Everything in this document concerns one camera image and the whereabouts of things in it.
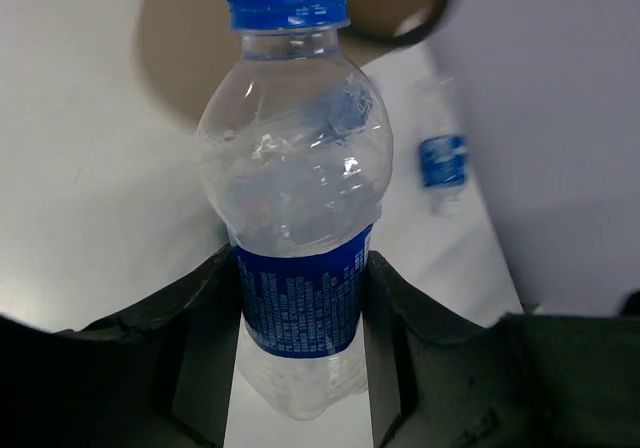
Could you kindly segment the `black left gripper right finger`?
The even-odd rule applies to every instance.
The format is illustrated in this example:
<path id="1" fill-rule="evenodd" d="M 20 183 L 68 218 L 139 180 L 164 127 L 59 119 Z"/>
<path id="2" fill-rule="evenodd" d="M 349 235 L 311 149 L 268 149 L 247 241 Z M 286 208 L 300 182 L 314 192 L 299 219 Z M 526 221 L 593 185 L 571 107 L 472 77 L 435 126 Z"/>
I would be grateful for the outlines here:
<path id="1" fill-rule="evenodd" d="M 378 252 L 363 329 L 377 447 L 635 447 L 639 297 L 614 317 L 508 314 L 481 327 Z"/>

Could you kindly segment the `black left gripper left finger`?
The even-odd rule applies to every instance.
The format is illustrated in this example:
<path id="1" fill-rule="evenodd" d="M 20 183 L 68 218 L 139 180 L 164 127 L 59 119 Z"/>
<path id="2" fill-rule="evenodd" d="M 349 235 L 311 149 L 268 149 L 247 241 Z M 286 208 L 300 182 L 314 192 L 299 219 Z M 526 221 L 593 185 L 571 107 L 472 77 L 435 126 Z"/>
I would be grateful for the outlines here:
<path id="1" fill-rule="evenodd" d="M 220 447 L 239 332 L 229 247 L 82 330 L 1 320 L 5 447 Z"/>

